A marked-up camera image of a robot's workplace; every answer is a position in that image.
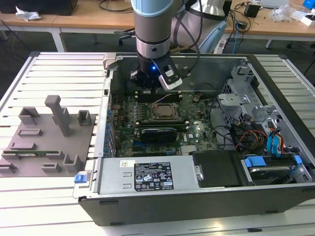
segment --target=barcode sticker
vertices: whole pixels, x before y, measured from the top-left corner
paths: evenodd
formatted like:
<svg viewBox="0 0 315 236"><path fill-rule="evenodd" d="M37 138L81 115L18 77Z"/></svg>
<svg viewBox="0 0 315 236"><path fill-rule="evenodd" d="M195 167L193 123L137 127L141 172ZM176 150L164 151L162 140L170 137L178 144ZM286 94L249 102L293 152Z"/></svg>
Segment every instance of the barcode sticker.
<svg viewBox="0 0 315 236"><path fill-rule="evenodd" d="M120 161L120 167L133 167L135 163L136 163L135 160Z"/></svg>

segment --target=blue latch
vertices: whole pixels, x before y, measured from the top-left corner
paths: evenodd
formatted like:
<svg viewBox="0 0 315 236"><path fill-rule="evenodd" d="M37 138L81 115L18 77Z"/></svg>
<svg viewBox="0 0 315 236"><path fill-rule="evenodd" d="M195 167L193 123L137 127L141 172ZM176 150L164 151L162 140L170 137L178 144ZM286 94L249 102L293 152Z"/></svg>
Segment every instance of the blue latch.
<svg viewBox="0 0 315 236"><path fill-rule="evenodd" d="M87 182L87 175L75 175L74 176L74 183L86 183Z"/></svg>
<svg viewBox="0 0 315 236"><path fill-rule="evenodd" d="M249 156L245 160L247 168L257 167L257 166L267 166L264 158L262 156Z"/></svg>
<svg viewBox="0 0 315 236"><path fill-rule="evenodd" d="M272 144L271 153L275 154L277 157L280 157L280 153L278 153L278 143L279 143L279 137L275 136L274 143Z"/></svg>
<svg viewBox="0 0 315 236"><path fill-rule="evenodd" d="M300 165L303 163L299 155L296 155L294 159L295 159L296 165Z"/></svg>

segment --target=paper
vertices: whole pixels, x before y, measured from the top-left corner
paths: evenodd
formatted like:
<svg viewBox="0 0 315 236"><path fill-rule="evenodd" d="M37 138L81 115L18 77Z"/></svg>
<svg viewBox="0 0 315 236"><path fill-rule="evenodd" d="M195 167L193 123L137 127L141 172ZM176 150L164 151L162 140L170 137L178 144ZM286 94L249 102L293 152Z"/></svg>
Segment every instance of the paper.
<svg viewBox="0 0 315 236"><path fill-rule="evenodd" d="M306 16L307 13L306 12L302 12L302 11L294 11L290 14L290 18L295 19L300 21L302 19L303 16Z"/></svg>
<svg viewBox="0 0 315 236"><path fill-rule="evenodd" d="M15 15L24 20L24 21L29 21L29 20L37 20L40 19L41 17L39 16L38 12L27 12L27 11L22 11L21 9L18 9L17 6L15 6L16 8L16 13Z"/></svg>

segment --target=green circuit board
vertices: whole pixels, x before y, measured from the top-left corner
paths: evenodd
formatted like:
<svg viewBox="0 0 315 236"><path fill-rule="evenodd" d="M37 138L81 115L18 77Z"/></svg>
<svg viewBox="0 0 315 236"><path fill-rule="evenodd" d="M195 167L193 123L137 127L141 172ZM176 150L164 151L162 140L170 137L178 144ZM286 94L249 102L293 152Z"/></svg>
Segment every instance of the green circuit board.
<svg viewBox="0 0 315 236"><path fill-rule="evenodd" d="M193 102L194 93L183 93L183 98L176 103L138 103L133 96L127 96L123 99L114 101L112 108L115 114L115 132L117 143L117 157L133 156L154 156L154 155L185 155L181 147L195 147L196 150L218 149L219 144L213 137L209 122L207 120L207 111L209 109L209 100L200 99L199 102ZM187 121L187 131L178 132L176 141L170 144L143 144L141 143L141 129L136 122L157 121L158 118L165 118L165 114L154 113L154 107L165 105L168 110L161 110L167 113L167 117L172 120Z"/></svg>

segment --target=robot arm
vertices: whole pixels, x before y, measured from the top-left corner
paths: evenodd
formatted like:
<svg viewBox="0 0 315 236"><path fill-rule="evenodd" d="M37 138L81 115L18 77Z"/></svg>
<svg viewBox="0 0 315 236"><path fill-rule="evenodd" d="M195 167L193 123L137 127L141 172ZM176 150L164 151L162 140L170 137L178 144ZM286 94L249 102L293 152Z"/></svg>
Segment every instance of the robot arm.
<svg viewBox="0 0 315 236"><path fill-rule="evenodd" d="M139 68L131 75L138 85L171 90L182 83L180 71L168 54L172 18L185 0L132 0Z"/></svg>
<svg viewBox="0 0 315 236"><path fill-rule="evenodd" d="M176 41L179 45L192 44L184 28L175 29L176 19L173 19L186 1L131 0L139 59L138 70L131 74L131 81L138 86L155 90L161 84L164 90L171 90L182 84L182 79L189 75L186 67L178 69L175 66L168 53L170 42L174 41L174 31L177 31ZM201 2L202 10L197 0L190 8L191 12L185 12L181 18L196 40L201 28L200 17L203 17L204 24L199 46L203 46L207 42L206 39L214 32L217 35L216 39L219 40L225 29L224 24L218 27L224 20L222 10L224 0L202 0Z"/></svg>

